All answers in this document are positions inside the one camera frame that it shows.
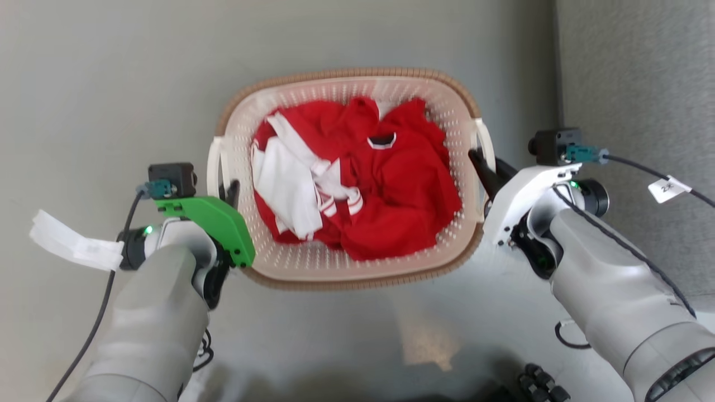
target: white tag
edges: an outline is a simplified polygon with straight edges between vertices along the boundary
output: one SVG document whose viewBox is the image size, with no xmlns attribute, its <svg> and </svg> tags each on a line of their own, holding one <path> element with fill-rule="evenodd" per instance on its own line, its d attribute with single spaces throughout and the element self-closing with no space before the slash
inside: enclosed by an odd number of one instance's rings
<svg viewBox="0 0 715 402">
<path fill-rule="evenodd" d="M 32 220 L 30 238 L 40 247 L 65 260 L 100 270 L 117 270 L 124 242 L 88 239 L 40 210 Z"/>
<path fill-rule="evenodd" d="M 668 176 L 668 179 L 660 179 L 648 186 L 648 190 L 659 204 L 677 196 L 682 192 L 690 192 L 690 187 L 678 181 L 675 177 Z"/>
</svg>

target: brown basket rim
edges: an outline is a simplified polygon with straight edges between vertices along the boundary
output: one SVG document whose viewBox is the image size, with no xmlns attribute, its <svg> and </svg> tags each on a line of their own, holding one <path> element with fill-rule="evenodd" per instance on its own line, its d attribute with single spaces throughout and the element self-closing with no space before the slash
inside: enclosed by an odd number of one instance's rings
<svg viewBox="0 0 715 402">
<path fill-rule="evenodd" d="M 304 81 L 315 81 L 318 79 L 334 79 L 334 78 L 347 78 L 347 77 L 412 77 L 412 78 L 424 78 L 432 79 L 442 84 L 447 85 L 452 90 L 457 92 L 457 94 L 462 98 L 469 114 L 473 119 L 481 117 L 481 111 L 477 102 L 472 97 L 472 94 L 467 91 L 467 89 L 456 79 L 450 77 L 444 72 L 434 70 L 434 69 L 415 69 L 415 68 L 404 68 L 404 67 L 376 67 L 376 68 L 356 68 L 356 69 L 332 69 L 325 70 L 321 72 L 309 72 L 304 74 L 293 74 L 285 77 L 275 77 L 271 79 L 265 79 L 261 82 L 253 84 L 249 87 L 245 87 L 238 91 L 233 98 L 226 105 L 221 117 L 219 118 L 218 125 L 216 126 L 216 136 L 223 137 L 226 134 L 226 127 L 228 125 L 229 118 L 231 114 L 236 109 L 239 103 L 243 101 L 246 97 L 253 94 L 254 92 L 260 91 L 261 89 L 266 89 L 270 87 L 277 87 L 280 85 L 294 84 L 296 82 Z M 462 250 L 462 252 L 457 256 L 457 258 L 451 260 L 449 263 L 441 265 L 440 267 L 431 268 L 429 270 L 420 271 L 417 273 L 409 273 L 404 275 L 395 275 L 386 278 L 376 278 L 376 279 L 364 279 L 364 280 L 342 280 L 342 281 L 328 281 L 328 282 L 315 282 L 315 281 L 288 281 L 288 280 L 276 280 L 269 278 L 253 268 L 239 268 L 242 273 L 249 277 L 254 282 L 266 286 L 268 288 L 280 289 L 280 290 L 306 290 L 306 291 L 330 291 L 330 290 L 358 290 L 358 289 L 368 289 L 368 288 L 381 288 L 385 286 L 392 285 L 402 285 L 406 283 L 418 282 L 420 280 L 428 280 L 442 276 L 444 274 L 450 273 L 469 260 L 469 258 L 474 254 L 477 246 L 479 245 L 482 238 L 482 224 L 477 223 L 474 234 L 469 240 L 467 246 Z"/>
</svg>

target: cable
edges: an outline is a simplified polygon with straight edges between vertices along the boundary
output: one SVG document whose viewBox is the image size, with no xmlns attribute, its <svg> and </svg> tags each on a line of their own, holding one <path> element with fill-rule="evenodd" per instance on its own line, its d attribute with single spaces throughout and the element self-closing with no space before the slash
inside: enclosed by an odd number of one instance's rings
<svg viewBox="0 0 715 402">
<path fill-rule="evenodd" d="M 203 339 L 201 340 L 203 351 L 201 352 L 199 357 L 202 357 L 206 353 L 209 354 L 209 357 L 206 358 L 206 360 L 200 363 L 198 366 L 194 367 L 193 373 L 196 373 L 202 368 L 208 366 L 208 364 L 211 363 L 212 360 L 214 360 L 214 350 L 211 349 L 211 333 L 209 332 L 209 328 L 206 328 L 206 337 L 208 338 L 208 341 L 205 341 Z"/>
<path fill-rule="evenodd" d="M 132 218 L 134 217 L 134 211 L 137 209 L 137 204 L 139 204 L 139 200 L 142 198 L 142 194 L 144 194 L 143 191 L 139 191 L 137 193 L 137 196 L 135 197 L 134 202 L 132 203 L 132 207 L 129 209 L 129 215 L 127 215 L 127 221 L 124 223 L 124 251 L 122 253 L 124 255 L 127 254 L 127 241 L 129 239 L 129 226 L 132 223 Z M 114 284 L 114 275 L 115 275 L 114 271 L 109 271 L 109 278 L 107 278 L 107 288 L 104 289 L 104 297 L 102 298 L 102 305 L 99 306 L 99 312 L 97 313 L 97 319 L 94 320 L 94 325 L 92 326 L 92 330 L 89 331 L 87 340 L 84 341 L 84 345 L 82 345 L 82 349 L 79 350 L 79 353 L 74 358 L 74 361 L 72 361 L 72 364 L 69 365 L 69 367 L 67 368 L 67 371 L 64 372 L 64 375 L 62 376 L 62 378 L 60 378 L 59 382 L 52 390 L 52 393 L 49 394 L 46 402 L 52 402 L 52 400 L 54 400 L 54 398 L 55 398 L 55 396 L 57 396 L 57 393 L 59 392 L 59 390 L 62 389 L 62 386 L 69 378 L 69 375 L 72 374 L 72 371 L 74 371 L 74 369 L 77 367 L 77 364 L 79 364 L 79 361 L 82 360 L 82 357 L 87 352 L 87 349 L 89 349 L 89 345 L 92 343 L 94 336 L 97 334 L 97 330 L 99 329 L 99 324 L 102 322 L 102 318 L 104 317 L 104 311 L 107 309 L 107 304 L 109 304 L 109 294 L 112 292 L 112 285 Z"/>
<path fill-rule="evenodd" d="M 586 222 L 592 224 L 596 228 L 598 228 L 604 235 L 607 237 L 611 238 L 613 241 L 618 243 L 621 247 L 625 248 L 626 250 L 630 251 L 631 254 L 633 254 L 634 257 L 638 258 L 640 261 L 643 261 L 648 265 L 648 267 L 655 272 L 656 274 L 660 275 L 661 279 L 670 286 L 673 289 L 673 293 L 675 293 L 675 296 L 677 296 L 682 302 L 685 308 L 690 312 L 690 314 L 696 318 L 695 316 L 695 310 L 690 306 L 690 303 L 688 303 L 688 300 L 685 299 L 685 295 L 678 289 L 678 286 L 670 279 L 668 276 L 660 269 L 658 268 L 652 261 L 650 261 L 645 255 L 641 254 L 638 250 L 635 248 L 631 247 L 628 243 L 624 242 L 621 240 L 618 236 L 614 235 L 610 230 L 607 230 L 600 224 L 598 224 L 591 216 L 589 216 L 587 213 L 582 211 L 580 208 L 576 207 L 566 196 L 561 194 L 556 185 L 553 187 L 553 191 L 558 195 L 559 198 L 561 198 L 562 201 L 564 201 L 578 216 L 582 217 L 583 219 L 586 220 Z"/>
<path fill-rule="evenodd" d="M 556 327 L 553 329 L 556 332 L 556 338 L 567 348 L 571 349 L 579 349 L 579 350 L 585 350 L 585 349 L 591 349 L 591 344 L 586 343 L 584 345 L 576 345 L 575 343 L 571 343 L 566 341 L 566 339 L 563 339 L 563 336 L 561 336 L 561 328 L 563 325 L 561 324 L 561 321 L 556 323 Z"/>
<path fill-rule="evenodd" d="M 602 158 L 612 160 L 614 162 L 622 163 L 624 165 L 628 165 L 631 167 L 635 167 L 636 169 L 642 170 L 646 173 L 650 173 L 651 175 L 658 177 L 660 179 L 663 179 L 663 180 L 670 179 L 670 177 L 664 175 L 663 173 L 660 173 L 657 170 L 653 170 L 650 167 L 643 166 L 640 163 L 633 162 L 632 160 L 628 160 L 628 159 L 613 156 L 613 155 L 602 155 Z M 706 197 L 705 195 L 703 195 L 703 193 L 699 192 L 698 190 L 691 188 L 690 194 L 694 195 L 695 197 L 698 197 L 699 199 L 703 200 L 706 204 L 715 208 L 715 201 L 713 201 L 711 198 Z"/>
</svg>

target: plastic laundry basket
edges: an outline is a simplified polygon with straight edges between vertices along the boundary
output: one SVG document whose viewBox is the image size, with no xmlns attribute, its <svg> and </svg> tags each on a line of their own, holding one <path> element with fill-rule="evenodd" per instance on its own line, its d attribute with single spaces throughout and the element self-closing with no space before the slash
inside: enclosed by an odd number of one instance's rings
<svg viewBox="0 0 715 402">
<path fill-rule="evenodd" d="M 378 103 L 399 104 L 423 98 L 428 118 L 447 134 L 450 173 L 462 200 L 462 210 L 437 238 L 437 245 L 400 258 L 354 261 L 343 251 L 320 242 L 276 243 L 258 215 L 251 175 L 250 149 L 261 121 L 277 107 L 316 99 L 346 103 L 367 96 Z M 268 79 L 240 91 L 227 105 L 218 124 L 208 159 L 209 195 L 218 196 L 221 182 L 240 181 L 238 211 L 256 247 L 251 268 L 241 271 L 256 282 L 293 290 L 372 288 L 434 278 L 462 265 L 482 236 L 486 194 L 467 155 L 482 147 L 494 169 L 494 153 L 479 107 L 464 86 L 431 69 L 340 69 Z"/>
</svg>

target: gray floor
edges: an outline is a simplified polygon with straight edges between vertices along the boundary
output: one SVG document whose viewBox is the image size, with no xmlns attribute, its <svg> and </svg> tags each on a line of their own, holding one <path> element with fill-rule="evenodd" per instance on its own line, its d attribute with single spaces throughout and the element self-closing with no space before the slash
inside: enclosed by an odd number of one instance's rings
<svg viewBox="0 0 715 402">
<path fill-rule="evenodd" d="M 526 140 L 556 120 L 549 1 L 6 0 L 2 9 L 3 400 L 50 391 L 107 275 L 32 244 L 36 211 L 113 239 L 148 164 L 187 160 L 204 177 L 217 117 L 240 87 L 331 67 L 442 69 L 475 95 L 496 152 L 518 167 L 529 163 Z M 149 205 L 135 218 L 158 220 Z M 535 361 L 578 401 L 629 401 L 593 352 L 558 344 L 553 326 L 566 312 L 530 272 L 518 253 L 481 247 L 444 278 L 381 290 L 283 293 L 232 276 L 212 314 L 217 360 L 182 399 L 461 398 Z"/>
</svg>

